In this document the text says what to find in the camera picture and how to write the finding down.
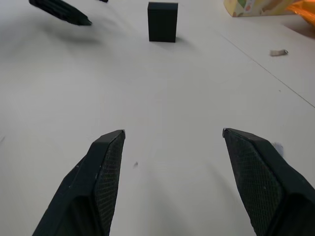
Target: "white surface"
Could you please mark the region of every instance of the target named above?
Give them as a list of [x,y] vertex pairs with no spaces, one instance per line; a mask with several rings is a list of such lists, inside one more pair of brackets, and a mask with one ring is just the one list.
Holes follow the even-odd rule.
[[[315,109],[292,91],[315,104],[314,42],[286,17],[232,19],[210,2],[181,0],[168,44],[148,41],[145,0],[69,1],[91,28],[2,0],[1,235],[31,235],[62,178],[116,129],[126,142],[111,236],[253,236],[224,127],[281,143],[315,185]],[[290,55],[269,57],[277,48]]]

